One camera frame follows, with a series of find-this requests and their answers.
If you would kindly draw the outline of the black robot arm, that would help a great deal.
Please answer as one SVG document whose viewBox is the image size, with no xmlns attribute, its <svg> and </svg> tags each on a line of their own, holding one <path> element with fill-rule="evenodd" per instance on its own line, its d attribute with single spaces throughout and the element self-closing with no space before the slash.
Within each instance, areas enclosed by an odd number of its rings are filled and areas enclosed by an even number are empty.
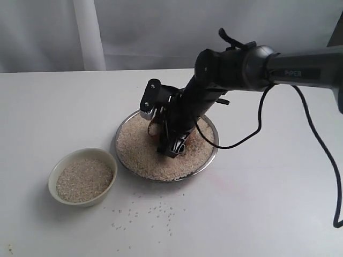
<svg viewBox="0 0 343 257">
<path fill-rule="evenodd" d="M 267 46 L 202 51 L 194 75 L 178 90 L 165 115 L 157 151 L 176 157 L 195 122 L 231 90 L 262 92 L 277 84 L 333 90 L 342 110 L 342 47 L 280 54 Z"/>
</svg>

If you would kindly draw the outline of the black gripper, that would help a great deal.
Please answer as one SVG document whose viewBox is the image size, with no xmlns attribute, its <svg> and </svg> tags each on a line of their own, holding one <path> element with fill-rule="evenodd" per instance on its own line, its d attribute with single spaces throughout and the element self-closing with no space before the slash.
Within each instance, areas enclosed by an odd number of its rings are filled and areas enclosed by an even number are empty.
<svg viewBox="0 0 343 257">
<path fill-rule="evenodd" d="M 196 127 L 195 122 L 228 92 L 211 81 L 200 81 L 193 76 L 184 88 L 176 88 L 159 82 L 158 122 L 162 131 L 157 152 L 176 157 L 185 149 L 185 142 Z"/>
</svg>

